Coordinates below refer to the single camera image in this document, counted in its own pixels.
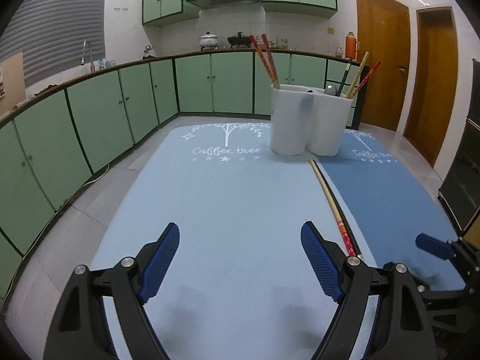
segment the kitchen faucet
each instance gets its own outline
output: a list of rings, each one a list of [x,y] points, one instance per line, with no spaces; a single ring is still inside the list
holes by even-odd
[[[80,62],[80,66],[83,66],[85,64],[85,47],[87,46],[87,43],[88,43],[88,48],[90,50],[90,73],[93,73],[95,71],[95,66],[93,66],[92,43],[90,43],[88,40],[85,40],[85,42],[83,42],[83,54],[82,54],[82,61]]]

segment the white star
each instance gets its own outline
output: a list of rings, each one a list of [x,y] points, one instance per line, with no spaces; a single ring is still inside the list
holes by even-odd
[[[182,138],[185,138],[185,140],[189,140],[190,138],[193,138],[195,135],[188,133],[187,135],[182,135]]]

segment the blue gripper pad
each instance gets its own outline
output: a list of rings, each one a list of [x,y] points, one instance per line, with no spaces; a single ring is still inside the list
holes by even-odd
[[[449,260],[453,258],[454,255],[452,247],[449,244],[442,242],[439,239],[430,237],[425,233],[420,233],[417,235],[415,244],[418,248],[437,256],[439,259]]]
[[[300,240],[323,292],[340,303],[344,294],[340,288],[338,270],[308,223],[301,228]]]
[[[148,299],[153,298],[157,294],[173,256],[175,256],[175,252],[179,247],[179,243],[179,227],[173,223],[143,271],[142,288],[138,296],[144,303],[147,303]]]

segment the orange thermos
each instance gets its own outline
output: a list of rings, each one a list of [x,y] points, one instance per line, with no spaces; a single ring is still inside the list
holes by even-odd
[[[354,61],[357,59],[357,38],[353,32],[349,32],[345,37],[345,59],[350,58]]]

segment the silver bolt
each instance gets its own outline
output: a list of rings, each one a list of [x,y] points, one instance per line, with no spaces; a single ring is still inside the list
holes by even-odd
[[[81,275],[87,270],[87,267],[84,265],[79,265],[78,267],[75,268],[74,272],[76,275]]]
[[[397,269],[397,271],[399,271],[401,274],[404,274],[407,271],[407,267],[404,266],[404,264],[397,264],[395,269]]]
[[[132,266],[134,264],[135,260],[132,257],[125,257],[122,261],[120,261],[120,264],[128,268],[129,266]]]
[[[346,260],[351,266],[359,266],[360,265],[360,259],[356,256],[350,256]]]

